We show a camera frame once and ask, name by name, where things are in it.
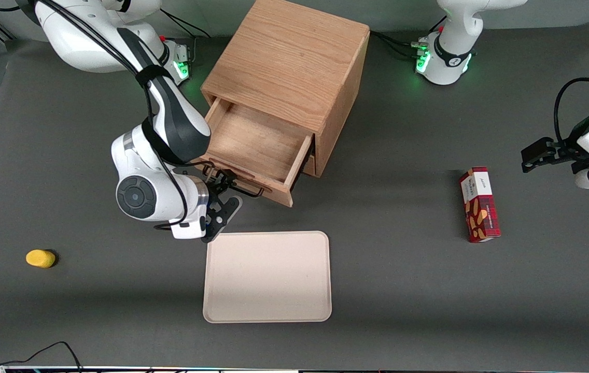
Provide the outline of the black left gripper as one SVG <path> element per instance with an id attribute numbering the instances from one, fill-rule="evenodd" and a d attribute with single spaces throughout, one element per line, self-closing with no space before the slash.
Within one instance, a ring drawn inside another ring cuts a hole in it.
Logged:
<path id="1" fill-rule="evenodd" d="M 521 168 L 528 173 L 534 168 L 544 165 L 555 165 L 558 162 L 570 162 L 574 175 L 589 169 L 589 158 L 585 158 L 585 151 L 578 145 L 577 139 L 563 139 L 555 142 L 550 137 L 542 137 L 521 151 Z"/>

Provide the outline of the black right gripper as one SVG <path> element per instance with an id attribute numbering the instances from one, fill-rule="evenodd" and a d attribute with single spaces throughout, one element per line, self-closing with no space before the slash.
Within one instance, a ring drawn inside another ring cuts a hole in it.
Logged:
<path id="1" fill-rule="evenodd" d="M 215 177 L 208 177 L 205 186 L 208 189 L 209 200 L 205 215 L 205 235 L 203 243 L 212 242 L 235 217 L 242 207 L 243 200 L 238 196 L 232 196 L 223 202 L 219 196 L 236 187 L 235 173 L 217 173 Z"/>

